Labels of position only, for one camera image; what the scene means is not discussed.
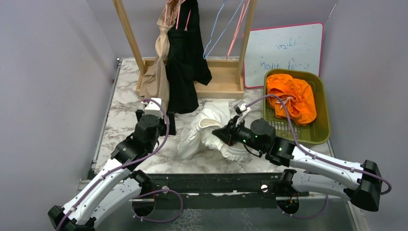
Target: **orange fabric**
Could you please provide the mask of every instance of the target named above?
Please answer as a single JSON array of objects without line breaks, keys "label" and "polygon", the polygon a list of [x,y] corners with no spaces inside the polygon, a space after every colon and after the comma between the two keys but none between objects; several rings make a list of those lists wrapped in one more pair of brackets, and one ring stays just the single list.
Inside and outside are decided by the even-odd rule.
[{"label": "orange fabric", "polygon": [[[316,119],[316,106],[311,86],[304,80],[288,74],[275,74],[267,77],[267,94],[277,95],[288,109],[291,120],[297,125],[307,125]],[[267,98],[277,118],[286,118],[281,103],[272,97]]]}]

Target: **green tray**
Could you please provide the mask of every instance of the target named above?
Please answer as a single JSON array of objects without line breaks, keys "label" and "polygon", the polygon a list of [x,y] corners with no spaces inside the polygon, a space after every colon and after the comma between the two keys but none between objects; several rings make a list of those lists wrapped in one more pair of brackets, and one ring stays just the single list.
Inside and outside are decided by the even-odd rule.
[{"label": "green tray", "polygon": [[[267,77],[273,74],[289,74],[293,78],[305,80],[313,90],[313,96],[315,99],[316,119],[306,125],[298,126],[295,123],[293,128],[296,134],[296,138],[299,142],[310,143],[310,144],[322,144],[326,142],[330,137],[330,123],[329,123],[329,112],[327,110],[326,96],[324,93],[323,83],[319,77],[316,75],[304,72],[304,71],[293,71],[293,70],[284,70],[284,69],[273,69],[266,73],[264,81],[264,94],[266,94],[266,80]],[[266,99],[264,102],[264,119],[275,127],[276,135],[282,138],[293,140],[293,136],[290,132],[288,126],[288,120],[278,119],[275,117],[275,110],[269,107]]]}]

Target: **clothes hanger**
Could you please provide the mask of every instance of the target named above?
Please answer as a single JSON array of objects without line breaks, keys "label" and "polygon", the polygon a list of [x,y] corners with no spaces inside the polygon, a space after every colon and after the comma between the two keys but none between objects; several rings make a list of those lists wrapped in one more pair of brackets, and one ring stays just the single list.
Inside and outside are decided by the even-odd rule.
[{"label": "clothes hanger", "polygon": [[231,21],[234,19],[235,15],[237,14],[237,12],[238,12],[239,8],[241,7],[241,5],[242,5],[242,3],[243,3],[244,0],[241,0],[240,5],[238,6],[238,8],[237,8],[237,10],[235,11],[234,15],[232,16],[232,18],[231,18],[230,21],[228,22],[227,26],[226,26],[225,29],[222,31],[221,35],[218,37],[218,39],[216,40],[215,44],[214,44],[213,47],[210,49],[210,51],[208,52],[208,54],[205,55],[205,52],[207,51],[207,48],[208,48],[208,46],[210,45],[210,43],[211,43],[211,41],[212,41],[212,39],[213,39],[213,34],[214,34],[214,30],[215,30],[216,25],[217,25],[217,21],[218,21],[219,14],[221,13],[222,8],[224,8],[224,5],[225,5],[225,2],[226,2],[226,1],[227,1],[227,0],[223,0],[221,9],[219,9],[219,11],[218,11],[218,14],[217,14],[217,17],[216,17],[216,21],[214,22],[213,31],[211,32],[210,41],[207,43],[207,46],[206,46],[205,49],[204,49],[204,53],[203,53],[203,58],[204,58],[204,59],[207,59],[207,57],[208,57],[208,56],[210,55],[210,53],[213,51],[213,49],[214,49],[214,47],[217,45],[219,39],[222,37],[222,35],[224,34],[224,32],[227,30],[228,26],[231,24]]},{"label": "clothes hanger", "polygon": [[174,6],[176,5],[176,1],[178,0],[166,0],[166,12],[165,12],[165,22],[164,25],[166,25],[167,22],[167,8],[168,8],[168,4],[171,3],[171,15],[170,15],[170,22],[173,21],[173,12],[174,12]]},{"label": "clothes hanger", "polygon": [[234,46],[235,40],[237,38],[238,32],[239,32],[240,27],[241,27],[242,22],[243,22],[243,18],[245,17],[245,14],[246,14],[246,12],[248,10],[248,6],[249,6],[250,2],[251,2],[251,0],[245,0],[245,2],[242,5],[241,15],[240,15],[240,18],[238,19],[237,28],[235,29],[235,34],[234,34],[234,37],[232,39],[231,45],[229,46],[230,48],[229,48],[228,53],[227,53],[227,59],[230,56],[229,54],[231,53],[232,47]]},{"label": "clothes hanger", "polygon": [[[180,5],[178,5],[178,14],[177,14],[177,22],[176,22],[176,30],[179,28],[179,18],[180,18],[180,11],[181,11],[181,5],[187,0],[183,0],[182,2],[180,2]],[[189,16],[187,17],[187,23],[186,23],[186,27],[184,28],[185,31],[187,31],[187,25],[189,24],[189,20],[190,20],[190,15],[191,15],[191,10],[189,11]]]}]

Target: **tan fabric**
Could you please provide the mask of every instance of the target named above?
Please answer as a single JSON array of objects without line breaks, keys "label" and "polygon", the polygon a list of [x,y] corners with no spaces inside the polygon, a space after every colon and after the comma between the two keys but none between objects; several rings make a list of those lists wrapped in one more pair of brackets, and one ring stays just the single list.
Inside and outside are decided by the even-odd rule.
[{"label": "tan fabric", "polygon": [[154,60],[154,64],[143,75],[140,85],[140,96],[144,96],[144,98],[162,99],[163,106],[166,110],[169,101],[169,85],[166,76],[165,64],[167,62],[168,51],[170,49],[167,32],[176,22],[180,2],[177,1],[173,12],[171,12],[172,4],[173,3],[167,3],[166,5],[167,19],[165,20],[165,8],[157,21],[157,25],[160,29],[160,35],[156,40],[156,59]]}]

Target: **whiteboard frame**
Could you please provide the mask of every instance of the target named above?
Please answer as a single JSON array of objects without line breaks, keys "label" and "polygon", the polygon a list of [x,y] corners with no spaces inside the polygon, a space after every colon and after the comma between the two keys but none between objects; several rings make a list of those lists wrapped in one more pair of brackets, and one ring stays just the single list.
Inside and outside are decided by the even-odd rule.
[{"label": "whiteboard frame", "polygon": [[[257,29],[252,29],[251,31],[258,31],[258,30],[269,30],[269,29],[277,29],[277,28],[283,28],[283,27],[292,27],[292,26],[304,26],[304,25],[311,25],[311,24],[321,24],[322,30],[321,30],[321,46],[320,46],[320,62],[319,62],[319,75],[320,77],[320,72],[321,72],[321,59],[323,56],[323,40],[324,40],[324,24],[322,22],[314,22],[314,23],[303,23],[303,24],[294,24],[294,25],[288,25],[288,26],[273,26],[273,27],[266,27],[266,28],[257,28]],[[245,82],[245,57],[243,57],[244,62],[243,62],[243,85],[246,89],[256,89],[256,88],[263,88],[264,86],[253,86],[253,87],[248,87]]]}]

